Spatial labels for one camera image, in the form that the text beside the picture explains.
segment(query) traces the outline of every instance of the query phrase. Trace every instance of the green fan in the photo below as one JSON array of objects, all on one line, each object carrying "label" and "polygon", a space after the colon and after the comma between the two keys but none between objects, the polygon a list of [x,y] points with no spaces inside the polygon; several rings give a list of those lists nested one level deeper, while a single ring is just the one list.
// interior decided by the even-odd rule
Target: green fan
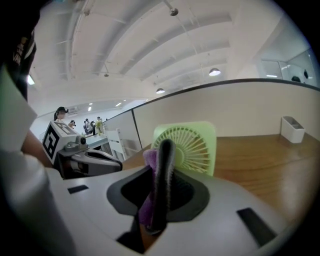
[{"label": "green fan", "polygon": [[184,122],[159,125],[154,130],[152,148],[161,141],[175,143],[175,165],[178,170],[191,170],[213,176],[217,136],[210,122]]}]

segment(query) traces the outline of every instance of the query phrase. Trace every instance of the white ceiling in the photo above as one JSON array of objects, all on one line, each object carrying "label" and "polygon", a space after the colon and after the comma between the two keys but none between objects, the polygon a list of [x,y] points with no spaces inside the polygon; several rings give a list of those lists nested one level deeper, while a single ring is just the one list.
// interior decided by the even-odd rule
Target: white ceiling
[{"label": "white ceiling", "polygon": [[[35,28],[33,109],[43,115],[59,106],[154,99],[159,87],[171,93],[235,78],[282,16],[264,0],[168,2],[177,16],[161,0],[46,6]],[[219,76],[209,76],[213,67]]]},{"label": "white ceiling", "polygon": [[87,114],[88,108],[91,107],[91,112],[105,111],[105,110],[120,110],[126,104],[131,103],[132,100],[107,100],[107,101],[96,101],[85,104],[79,104],[74,106],[68,106],[70,114]]}]

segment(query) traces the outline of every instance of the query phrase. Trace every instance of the wooden table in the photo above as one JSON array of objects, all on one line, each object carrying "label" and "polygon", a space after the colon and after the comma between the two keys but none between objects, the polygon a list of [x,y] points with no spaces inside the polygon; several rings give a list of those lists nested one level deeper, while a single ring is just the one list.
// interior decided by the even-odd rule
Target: wooden table
[{"label": "wooden table", "polygon": [[[144,166],[143,151],[123,169]],[[292,144],[280,135],[217,138],[214,177],[235,182],[280,212],[299,220],[319,185],[320,142],[308,134]]]}]

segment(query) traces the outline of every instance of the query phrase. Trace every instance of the white chair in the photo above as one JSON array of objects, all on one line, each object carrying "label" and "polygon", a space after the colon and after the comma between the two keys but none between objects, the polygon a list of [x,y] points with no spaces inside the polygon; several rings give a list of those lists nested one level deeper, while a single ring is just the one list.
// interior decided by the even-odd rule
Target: white chair
[{"label": "white chair", "polygon": [[[107,130],[106,137],[108,138],[108,142],[110,145],[112,155],[114,157],[118,158],[120,161],[125,161],[126,159],[128,159],[126,149],[125,149],[123,141],[121,139],[120,129]],[[120,153],[122,155],[123,159],[119,158],[118,153]]]}]

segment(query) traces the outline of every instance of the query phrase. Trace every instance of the person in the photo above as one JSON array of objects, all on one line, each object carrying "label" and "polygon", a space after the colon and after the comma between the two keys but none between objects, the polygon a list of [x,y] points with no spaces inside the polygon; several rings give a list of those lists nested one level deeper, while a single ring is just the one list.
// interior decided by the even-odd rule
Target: person
[{"label": "person", "polygon": [[75,126],[76,126],[76,121],[75,120],[71,120],[70,123],[69,123],[69,126],[74,129]]},{"label": "person", "polygon": [[84,130],[85,134],[87,134],[87,135],[89,134],[86,121],[84,121],[83,130]]},{"label": "person", "polygon": [[90,124],[89,119],[87,118],[85,121],[86,121],[86,128],[87,128],[89,134],[92,134],[93,133],[93,129],[92,129],[92,126]]},{"label": "person", "polygon": [[100,118],[100,116],[97,117],[97,120],[95,122],[95,133],[96,134],[101,134],[103,133],[103,128],[102,128],[102,119]]},{"label": "person", "polygon": [[62,119],[66,117],[66,113],[68,112],[69,110],[66,109],[64,106],[58,107],[57,110],[54,112],[53,120],[62,123]]},{"label": "person", "polygon": [[[27,77],[34,60],[37,46],[35,43],[35,26],[40,19],[40,9],[46,5],[47,0],[30,2],[22,1],[19,6],[12,6],[10,10],[15,9],[15,17],[18,19],[19,26],[14,29],[7,29],[6,40],[2,46],[4,51],[3,64],[6,65],[7,71],[15,83],[22,96],[28,101]],[[36,157],[45,167],[52,167],[41,142],[29,130],[21,151],[25,154]]]}]

